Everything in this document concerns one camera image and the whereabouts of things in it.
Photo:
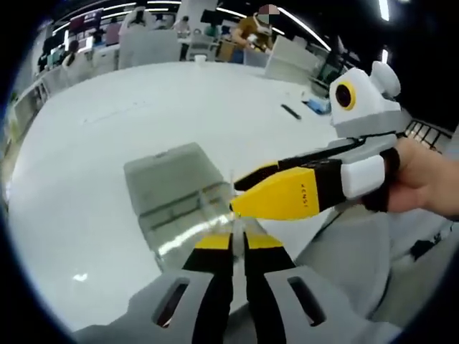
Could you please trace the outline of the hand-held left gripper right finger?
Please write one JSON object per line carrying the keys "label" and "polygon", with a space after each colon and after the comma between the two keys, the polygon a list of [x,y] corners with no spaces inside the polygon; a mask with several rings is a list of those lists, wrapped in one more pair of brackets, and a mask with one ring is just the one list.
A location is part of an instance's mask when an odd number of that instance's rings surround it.
{"label": "hand-held left gripper right finger", "polygon": [[400,329],[358,315],[348,297],[294,264],[268,234],[244,234],[247,301],[259,343],[391,343]]}

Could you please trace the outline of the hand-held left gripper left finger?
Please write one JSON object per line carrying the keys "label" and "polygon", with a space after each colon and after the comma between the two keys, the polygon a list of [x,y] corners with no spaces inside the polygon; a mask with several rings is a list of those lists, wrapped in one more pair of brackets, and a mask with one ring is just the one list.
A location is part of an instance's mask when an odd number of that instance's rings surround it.
{"label": "hand-held left gripper left finger", "polygon": [[76,343],[222,343],[233,298],[232,234],[211,234],[181,269],[164,272],[108,325],[74,332]]}

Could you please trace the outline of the person's right hand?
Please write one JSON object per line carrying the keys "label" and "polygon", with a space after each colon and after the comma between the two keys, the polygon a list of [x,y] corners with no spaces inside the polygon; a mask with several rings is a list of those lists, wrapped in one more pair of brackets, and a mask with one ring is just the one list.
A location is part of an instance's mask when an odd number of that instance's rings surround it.
{"label": "person's right hand", "polygon": [[457,161],[411,138],[398,139],[383,157],[388,183],[362,197],[366,209],[392,213],[423,209],[458,220]]}

